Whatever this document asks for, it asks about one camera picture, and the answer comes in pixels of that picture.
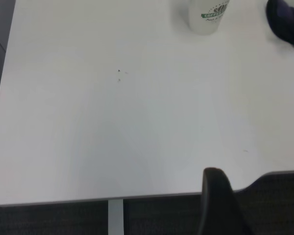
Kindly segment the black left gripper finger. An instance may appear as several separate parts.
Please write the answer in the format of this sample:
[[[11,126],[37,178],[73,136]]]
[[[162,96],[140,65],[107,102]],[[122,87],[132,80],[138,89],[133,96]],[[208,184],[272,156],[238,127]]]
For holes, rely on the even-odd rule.
[[[252,235],[226,174],[204,169],[200,201],[199,235]]]

